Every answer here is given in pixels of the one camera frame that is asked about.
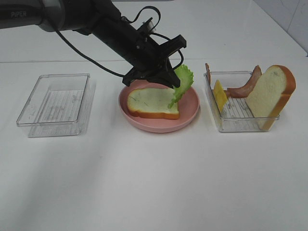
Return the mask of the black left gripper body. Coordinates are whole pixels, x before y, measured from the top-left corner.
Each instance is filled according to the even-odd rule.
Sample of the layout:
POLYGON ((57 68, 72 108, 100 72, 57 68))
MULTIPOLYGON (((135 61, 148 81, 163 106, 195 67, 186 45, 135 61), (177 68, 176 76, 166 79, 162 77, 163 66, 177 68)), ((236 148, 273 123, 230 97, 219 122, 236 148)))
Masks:
POLYGON ((131 62, 133 68, 124 75, 122 83, 129 86, 134 80, 146 80, 146 76, 163 61, 169 60, 170 55, 185 47, 186 40, 182 35, 160 45, 148 37, 147 42, 140 44, 140 48, 134 52, 136 60, 131 62))

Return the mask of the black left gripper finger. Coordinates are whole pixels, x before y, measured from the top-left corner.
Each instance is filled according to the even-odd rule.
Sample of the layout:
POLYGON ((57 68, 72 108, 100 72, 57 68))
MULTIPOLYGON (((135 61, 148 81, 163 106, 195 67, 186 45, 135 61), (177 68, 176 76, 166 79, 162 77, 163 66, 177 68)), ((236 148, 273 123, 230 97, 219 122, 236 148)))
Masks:
POLYGON ((146 76, 146 80, 151 83, 158 83, 169 88, 179 87, 180 79, 177 77, 169 60, 162 64, 146 76))

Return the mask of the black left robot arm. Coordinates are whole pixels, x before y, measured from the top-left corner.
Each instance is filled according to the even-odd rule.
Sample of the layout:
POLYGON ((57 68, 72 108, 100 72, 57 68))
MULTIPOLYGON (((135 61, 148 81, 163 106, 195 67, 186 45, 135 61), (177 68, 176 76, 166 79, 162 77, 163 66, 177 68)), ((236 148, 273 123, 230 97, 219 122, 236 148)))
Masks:
POLYGON ((179 87, 175 67, 169 57, 186 47, 182 36, 158 44, 151 20, 139 28, 121 14, 110 0, 3 0, 0 3, 1 28, 37 25, 60 35, 72 30, 82 35, 93 34, 132 65, 122 75, 129 86, 141 79, 167 87, 179 87))

